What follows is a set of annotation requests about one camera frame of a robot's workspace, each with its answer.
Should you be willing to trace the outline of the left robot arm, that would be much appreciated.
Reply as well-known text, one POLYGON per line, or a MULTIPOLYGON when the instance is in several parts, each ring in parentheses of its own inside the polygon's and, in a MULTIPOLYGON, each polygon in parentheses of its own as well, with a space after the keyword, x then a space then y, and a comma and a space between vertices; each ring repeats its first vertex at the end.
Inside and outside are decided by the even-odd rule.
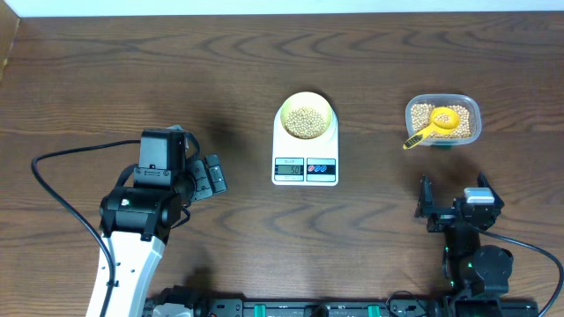
POLYGON ((189 206, 227 189, 219 157, 200 158, 197 140, 179 126, 146 129, 139 161, 100 203, 100 251, 89 316, 139 316, 171 230, 189 206))

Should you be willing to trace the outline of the yellow bowl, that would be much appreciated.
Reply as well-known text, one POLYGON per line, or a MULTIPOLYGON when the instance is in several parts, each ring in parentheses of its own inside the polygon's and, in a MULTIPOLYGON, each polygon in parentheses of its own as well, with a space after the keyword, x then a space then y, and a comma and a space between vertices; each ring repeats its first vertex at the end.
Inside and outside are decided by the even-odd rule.
POLYGON ((280 121, 290 136, 309 140, 318 138, 329 129, 332 116, 333 109, 322 95, 297 92, 282 104, 280 121))

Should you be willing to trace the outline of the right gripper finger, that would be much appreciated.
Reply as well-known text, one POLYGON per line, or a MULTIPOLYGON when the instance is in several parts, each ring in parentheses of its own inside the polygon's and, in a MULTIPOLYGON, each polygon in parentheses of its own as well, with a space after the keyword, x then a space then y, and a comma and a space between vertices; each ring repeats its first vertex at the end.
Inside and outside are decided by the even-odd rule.
POLYGON ((488 196, 488 199, 491 200, 491 202, 481 203, 481 205, 487 206, 489 209, 492 210, 492 213, 495 216, 499 216, 501 214, 501 210, 505 207, 504 201, 491 186, 490 182, 488 181, 484 173, 479 174, 477 178, 477 183, 480 188, 488 189, 491 193, 491 195, 488 196))
POLYGON ((432 182, 429 180, 427 175, 423 175, 420 183, 421 191, 415 210, 415 217, 429 217, 434 210, 432 182))

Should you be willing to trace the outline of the yellow measuring scoop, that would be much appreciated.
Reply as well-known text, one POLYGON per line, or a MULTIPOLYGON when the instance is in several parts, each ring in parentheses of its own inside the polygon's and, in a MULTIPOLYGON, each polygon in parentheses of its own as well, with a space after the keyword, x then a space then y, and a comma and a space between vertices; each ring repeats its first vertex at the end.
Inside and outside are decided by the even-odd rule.
POLYGON ((419 145, 432 134, 449 136, 459 124, 460 116, 455 110, 448 107, 437 107, 431 113, 429 125, 408 138, 403 144, 403 149, 409 150, 419 145))

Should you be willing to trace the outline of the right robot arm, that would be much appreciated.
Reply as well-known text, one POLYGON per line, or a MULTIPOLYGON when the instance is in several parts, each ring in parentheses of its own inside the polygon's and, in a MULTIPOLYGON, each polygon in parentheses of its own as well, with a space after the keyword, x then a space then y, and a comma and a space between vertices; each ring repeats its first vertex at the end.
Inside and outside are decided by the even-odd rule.
POLYGON ((483 173, 449 207, 434 203, 432 182, 421 179, 416 217, 427 220, 427 231, 445 239, 442 271, 452 292, 428 309, 432 316, 501 316, 500 297, 508 293, 514 257, 507 249, 483 245, 480 233, 495 224, 505 203, 483 173))

